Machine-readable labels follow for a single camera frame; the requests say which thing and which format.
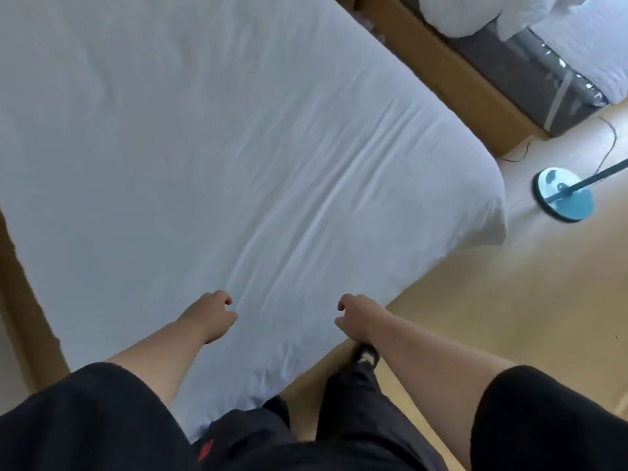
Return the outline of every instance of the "white blanket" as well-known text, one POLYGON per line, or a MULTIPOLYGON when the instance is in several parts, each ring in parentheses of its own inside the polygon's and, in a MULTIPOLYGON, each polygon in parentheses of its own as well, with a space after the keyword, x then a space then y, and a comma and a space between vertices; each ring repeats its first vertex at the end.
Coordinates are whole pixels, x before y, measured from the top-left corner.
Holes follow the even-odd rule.
POLYGON ((278 393, 453 249, 504 238, 495 161, 333 0, 0 0, 0 207, 72 370, 224 288, 173 412, 278 393))
POLYGON ((585 0, 419 0, 425 20, 445 36, 460 38, 482 29, 497 18, 502 41, 551 12, 564 12, 585 0))
POLYGON ((588 0, 567 16, 552 13, 532 31, 608 101, 628 97, 628 0, 588 0))

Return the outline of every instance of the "black shirt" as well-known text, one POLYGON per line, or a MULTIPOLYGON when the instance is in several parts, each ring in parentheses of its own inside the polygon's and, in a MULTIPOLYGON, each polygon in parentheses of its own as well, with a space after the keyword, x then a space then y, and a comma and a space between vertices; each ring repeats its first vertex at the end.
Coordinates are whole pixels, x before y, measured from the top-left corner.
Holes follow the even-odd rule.
MULTIPOLYGON (((474 471, 628 469, 628 423, 531 367, 497 376, 471 436, 474 471)), ((0 417, 0 470, 197 468, 183 432, 144 382, 92 364, 0 417)), ((372 443, 296 443, 238 470, 407 470, 372 443)))

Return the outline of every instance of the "person's right arm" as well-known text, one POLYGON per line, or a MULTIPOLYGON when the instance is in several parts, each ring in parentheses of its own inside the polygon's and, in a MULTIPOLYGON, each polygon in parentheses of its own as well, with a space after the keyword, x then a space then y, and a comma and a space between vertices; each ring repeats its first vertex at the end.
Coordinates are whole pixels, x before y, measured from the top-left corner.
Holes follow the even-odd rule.
POLYGON ((467 470, 628 469, 628 423, 546 374, 428 332, 366 296, 346 294, 338 309, 338 327, 373 344, 467 470))

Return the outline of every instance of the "person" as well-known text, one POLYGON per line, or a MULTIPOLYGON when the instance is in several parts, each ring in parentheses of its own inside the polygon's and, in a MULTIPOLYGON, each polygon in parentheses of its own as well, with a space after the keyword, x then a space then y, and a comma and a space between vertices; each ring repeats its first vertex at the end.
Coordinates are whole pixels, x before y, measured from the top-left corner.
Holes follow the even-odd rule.
POLYGON ((317 440, 297 443, 285 403, 234 410, 190 444, 168 407, 203 344, 237 320, 224 291, 0 418, 3 470, 422 470, 444 461, 384 396, 386 360, 469 471, 628 468, 628 424, 544 373, 439 337, 365 296, 337 326, 360 344, 327 383, 317 440))

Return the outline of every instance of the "metal pole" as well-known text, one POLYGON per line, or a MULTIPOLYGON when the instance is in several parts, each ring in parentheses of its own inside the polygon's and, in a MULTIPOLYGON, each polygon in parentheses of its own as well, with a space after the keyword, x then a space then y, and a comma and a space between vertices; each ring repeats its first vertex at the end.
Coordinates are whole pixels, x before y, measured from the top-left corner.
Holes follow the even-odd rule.
POLYGON ((628 167, 628 159, 622 160, 621 162, 618 162, 615 165, 602 170, 601 172, 598 172, 594 175, 591 175, 588 178, 585 178, 584 180, 581 180, 577 183, 574 183, 571 186, 566 187, 565 189, 559 191, 558 193, 553 194, 551 197, 545 198, 544 200, 547 203, 552 203, 553 201, 560 200, 561 198, 564 198, 564 197, 568 197, 574 191, 577 191, 581 188, 585 188, 586 186, 589 186, 592 183, 595 183, 596 181, 604 180, 606 177, 609 177, 613 175, 614 173, 617 173, 620 170, 623 170, 624 168, 627 168, 627 167, 628 167))

